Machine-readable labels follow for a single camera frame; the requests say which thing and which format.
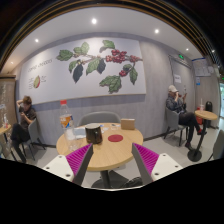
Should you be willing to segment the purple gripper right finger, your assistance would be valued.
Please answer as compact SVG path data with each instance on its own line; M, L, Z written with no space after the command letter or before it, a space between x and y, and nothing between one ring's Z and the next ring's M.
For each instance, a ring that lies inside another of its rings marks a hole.
M132 144L132 154L144 185L182 169L182 166L167 153L157 154L137 143Z

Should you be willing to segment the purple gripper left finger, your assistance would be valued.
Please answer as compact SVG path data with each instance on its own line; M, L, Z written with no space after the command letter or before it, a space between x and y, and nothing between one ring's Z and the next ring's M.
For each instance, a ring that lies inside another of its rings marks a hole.
M88 144L67 156L56 156L44 170L81 186L92 155L93 145Z

